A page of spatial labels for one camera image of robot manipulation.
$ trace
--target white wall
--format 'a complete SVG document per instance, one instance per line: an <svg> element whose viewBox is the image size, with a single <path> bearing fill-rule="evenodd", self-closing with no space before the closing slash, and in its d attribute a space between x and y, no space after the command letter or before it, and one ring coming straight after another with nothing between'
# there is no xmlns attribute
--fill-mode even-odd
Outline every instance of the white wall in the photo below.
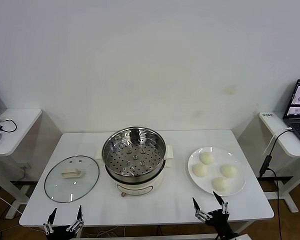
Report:
<svg viewBox="0 0 300 240"><path fill-rule="evenodd" d="M0 98L62 132L233 129L254 152L298 78L300 0L0 0Z"/></svg>

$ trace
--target table leg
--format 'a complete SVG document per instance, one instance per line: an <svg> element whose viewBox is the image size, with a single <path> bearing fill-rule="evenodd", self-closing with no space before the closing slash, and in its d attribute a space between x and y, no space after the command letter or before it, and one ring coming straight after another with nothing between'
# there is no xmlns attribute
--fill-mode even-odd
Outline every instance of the table leg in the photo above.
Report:
<svg viewBox="0 0 300 240"><path fill-rule="evenodd" d="M234 232L237 234L240 234L243 230L245 230L247 227L249 227L254 222L255 222L254 220L245 221L238 229L234 230Z"/></svg>
<svg viewBox="0 0 300 240"><path fill-rule="evenodd" d="M0 187L6 190L9 194L11 194L15 201L13 202L13 206L18 209L20 205L27 204L29 201L29 197L26 196L26 192L28 191L29 187L26 185L19 190L15 185L13 185L10 181L8 181L4 174L0 172ZM13 219L16 215L16 210L12 207L9 209L8 213L6 214L7 219Z"/></svg>
<svg viewBox="0 0 300 240"><path fill-rule="evenodd" d="M8 181L4 174L0 172L0 187L6 190L9 194L11 194L16 200L22 203L28 202L29 198L22 193L15 185L13 185L10 181Z"/></svg>
<svg viewBox="0 0 300 240"><path fill-rule="evenodd" d="M84 228L82 227L78 232L77 232L77 234L76 234L76 238L77 239L80 239L81 238L81 235L82 235L82 230L83 230Z"/></svg>
<svg viewBox="0 0 300 240"><path fill-rule="evenodd" d="M286 183L283 184L281 181L278 181L279 184L279 199L283 199L288 206L289 210L292 213L298 213L299 209L297 208L294 200L290 196L290 191L293 190L296 186L300 184L300 169L296 172L296 174ZM276 200L277 192L265 192L264 193L268 200Z"/></svg>
<svg viewBox="0 0 300 240"><path fill-rule="evenodd" d="M23 185L21 187L21 192L26 194L28 192L29 188L30 188L30 185ZM20 202L17 199L14 200L13 203L12 203L13 207L10 207L9 211L5 215L5 218L6 219L13 219L15 217L15 215L17 214L16 209L18 209L20 207L20 205L24 205L24 204L27 204L27 203L28 203L28 201Z"/></svg>

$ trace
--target white plate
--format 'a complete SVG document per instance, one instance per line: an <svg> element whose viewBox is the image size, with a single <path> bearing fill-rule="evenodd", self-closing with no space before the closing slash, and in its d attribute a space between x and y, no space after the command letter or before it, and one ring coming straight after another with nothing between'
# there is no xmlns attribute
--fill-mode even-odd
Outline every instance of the white plate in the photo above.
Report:
<svg viewBox="0 0 300 240"><path fill-rule="evenodd" d="M214 155L214 163L207 164L208 175L204 177L198 177L194 174L192 167L195 164L202 163L199 156L203 152L212 152ZM220 167L224 164L232 164L237 167L238 174L235 177L225 177L220 171ZM191 154L188 161L188 171L192 180L199 186L199 188L206 192L213 194L215 191L220 196L231 196L240 192L246 184L246 175L242 164L239 160L229 151L215 146L208 146L199 148ZM223 192L219 192L212 186L212 180L214 178L224 177L228 181L228 189Z"/></svg>

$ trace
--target floor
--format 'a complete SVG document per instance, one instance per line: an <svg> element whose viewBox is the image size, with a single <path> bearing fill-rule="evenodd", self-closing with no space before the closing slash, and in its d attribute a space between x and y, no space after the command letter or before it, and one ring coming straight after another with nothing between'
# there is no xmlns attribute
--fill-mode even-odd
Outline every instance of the floor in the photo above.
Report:
<svg viewBox="0 0 300 240"><path fill-rule="evenodd" d="M261 182L264 191L274 191L275 185L272 182ZM13 198L4 190L0 190L0 196L12 203ZM290 213L285 202L280 200L280 215L281 215L281 228L283 240L300 240L300 185L296 187L291 196L299 208L298 213ZM252 240L277 240L279 239L278 232L278 215L277 215L277 201L271 200L270 204L275 216L269 220L257 221L250 225L243 233L249 234ZM7 208L7 204L0 200L0 215ZM0 230L16 226L9 230L3 231L1 240L45 240L45 234L34 229L17 226L20 217L12 220L0 220ZM112 229L111 227L86 227L83 229L82 237L92 238L96 237L98 233ZM185 234L204 234L214 233L215 230L205 224L192 224L192 225L163 225L160 226L129 226L125 229L126 237L136 236L156 236L156 235L185 235ZM102 237L123 237L124 227L119 226L111 232L104 233Z"/></svg>

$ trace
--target pot base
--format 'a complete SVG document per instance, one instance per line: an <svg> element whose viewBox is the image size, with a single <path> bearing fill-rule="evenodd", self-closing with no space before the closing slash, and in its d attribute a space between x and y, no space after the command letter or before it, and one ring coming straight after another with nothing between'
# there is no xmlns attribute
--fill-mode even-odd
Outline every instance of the pot base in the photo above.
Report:
<svg viewBox="0 0 300 240"><path fill-rule="evenodd" d="M159 187L163 179L164 179L164 169L161 171L161 173L158 176L142 184L130 185L130 184L123 184L116 180L113 181L116 188L118 188L119 191L121 191L122 193L132 195L132 196L141 196L144 194L148 194L151 191L155 190L157 187Z"/></svg>

